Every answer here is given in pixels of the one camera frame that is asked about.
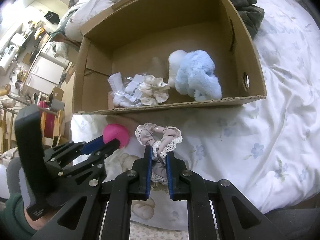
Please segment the person's left hand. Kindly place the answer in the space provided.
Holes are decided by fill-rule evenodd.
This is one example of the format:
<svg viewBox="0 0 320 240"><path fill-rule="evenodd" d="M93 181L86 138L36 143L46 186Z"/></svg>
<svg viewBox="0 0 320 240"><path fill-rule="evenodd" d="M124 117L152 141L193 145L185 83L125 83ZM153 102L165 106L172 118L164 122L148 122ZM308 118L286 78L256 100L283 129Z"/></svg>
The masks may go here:
<svg viewBox="0 0 320 240"><path fill-rule="evenodd" d="M57 210L53 210L53 211L48 212L47 214L45 214L44 216L42 216L38 220L32 220L30 218L30 216L28 215L27 210L24 209L24 216L25 216L26 221L30 225L30 227L36 231L39 231L42 227L44 227L47 224L47 222L49 220L51 220L55 216L55 214L57 212L58 212Z"/></svg>

